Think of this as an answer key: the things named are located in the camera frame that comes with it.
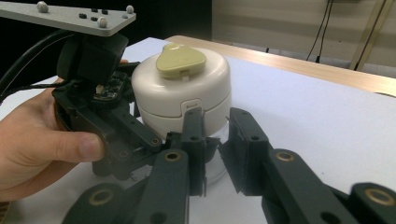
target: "white cylindrical container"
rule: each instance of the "white cylindrical container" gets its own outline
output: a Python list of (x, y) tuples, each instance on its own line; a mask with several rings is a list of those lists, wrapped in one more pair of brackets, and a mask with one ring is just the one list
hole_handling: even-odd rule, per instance
[[(132, 75), (136, 104), (145, 125), (165, 139), (181, 133), (184, 113), (201, 107), (207, 136), (226, 132), (231, 107), (230, 67), (224, 57), (209, 49), (177, 44), (163, 47), (139, 64)], [(207, 182), (225, 172), (217, 152), (206, 166)]]

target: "white surface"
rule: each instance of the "white surface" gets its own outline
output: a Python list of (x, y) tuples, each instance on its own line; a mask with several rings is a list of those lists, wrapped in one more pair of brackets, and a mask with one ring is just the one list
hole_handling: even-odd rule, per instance
[[(166, 43), (149, 38), (129, 47), (124, 58), (142, 61), (161, 52)], [(227, 59), (233, 106), (249, 111), (274, 147), (297, 152), (324, 183), (344, 192), (359, 182), (396, 190), (396, 99)], [(8, 104), (27, 96), (14, 97), (0, 107), (2, 116)], [(91, 165), (83, 163), (56, 184), (12, 204), (6, 223), (61, 223), (78, 196), (101, 181)], [(265, 223), (261, 199), (234, 193), (227, 175), (209, 186), (207, 197), (191, 198), (190, 220)]]

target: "screw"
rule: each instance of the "screw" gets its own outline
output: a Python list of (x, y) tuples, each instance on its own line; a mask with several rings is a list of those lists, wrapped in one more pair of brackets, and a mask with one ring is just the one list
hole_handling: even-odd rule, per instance
[(107, 27), (107, 20), (104, 17), (99, 17), (98, 19), (98, 26), (100, 28), (106, 28)]
[(40, 13), (47, 13), (49, 12), (49, 6), (44, 1), (40, 1), (37, 3), (37, 9)]
[(153, 138), (151, 139), (151, 144), (157, 145), (158, 144), (158, 139), (157, 138)]

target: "human hand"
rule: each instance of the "human hand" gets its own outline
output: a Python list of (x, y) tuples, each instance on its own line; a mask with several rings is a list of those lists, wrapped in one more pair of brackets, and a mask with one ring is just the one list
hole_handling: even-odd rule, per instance
[(55, 118), (52, 90), (24, 102), (0, 121), (0, 202), (34, 194), (79, 162), (105, 154), (93, 133), (65, 132)]

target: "power cord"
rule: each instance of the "power cord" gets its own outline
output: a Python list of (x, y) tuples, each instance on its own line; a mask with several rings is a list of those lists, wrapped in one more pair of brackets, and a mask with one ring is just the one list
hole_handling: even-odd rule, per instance
[(57, 82), (57, 83), (51, 83), (51, 84), (37, 84), (37, 85), (18, 87), (18, 88), (12, 89), (10, 91), (7, 91), (3, 95), (1, 95), (0, 96), (0, 105), (3, 103), (4, 100), (6, 100), (6, 98), (9, 95), (12, 95), (12, 94), (14, 94), (17, 91), (27, 91), (27, 90), (33, 90), (33, 89), (46, 89), (46, 88), (57, 88), (57, 87), (62, 87), (64, 85), (66, 85), (67, 83), (69, 83), (69, 82), (68, 81), (63, 81), (63, 82)]
[(0, 80), (0, 104), (6, 99), (10, 94), (13, 94), (17, 91), (30, 90), (30, 89), (44, 89), (56, 87), (58, 84), (44, 84), (44, 85), (31, 85), (13, 89), (9, 92), (6, 92), (9, 85), (15, 80), (18, 74), (23, 70), (23, 68), (29, 64), (42, 50), (46, 47), (65, 39), (74, 33), (66, 30), (59, 30), (53, 32), (50, 35), (47, 35), (31, 48), (29, 48), (26, 52), (22, 54), (22, 56), (11, 65), (11, 67), (6, 71), (3, 77)]
[(322, 51), (322, 48), (323, 48), (324, 35), (325, 35), (325, 33), (326, 33), (327, 25), (328, 25), (328, 23), (329, 23), (330, 12), (332, 11), (332, 3), (333, 3), (333, 1), (334, 1), (334, 0), (328, 0), (328, 1), (327, 1), (326, 9), (325, 9), (325, 11), (324, 11), (324, 15), (323, 15), (323, 19), (322, 19), (322, 21), (321, 21), (320, 27), (319, 27), (319, 29), (318, 29), (317, 37), (315, 38), (315, 42), (314, 42), (314, 44), (312, 45), (312, 48), (311, 48), (311, 50), (309, 51), (308, 56), (306, 57), (306, 61), (309, 60), (309, 57), (311, 56), (311, 53), (312, 53), (312, 51), (314, 50), (315, 45), (317, 44), (318, 37), (319, 37), (319, 35), (320, 35), (320, 31), (321, 31), (321, 29), (322, 29), (322, 27), (323, 27), (323, 22), (325, 21), (325, 19), (326, 19), (326, 17), (327, 17), (326, 25), (325, 25), (325, 28), (324, 28), (324, 31), (323, 31), (323, 34), (322, 34), (322, 38), (321, 38), (320, 52), (319, 52), (319, 56), (318, 56), (317, 59), (316, 59), (316, 63), (319, 63), (319, 61), (320, 61), (320, 55), (321, 55), (321, 51)]

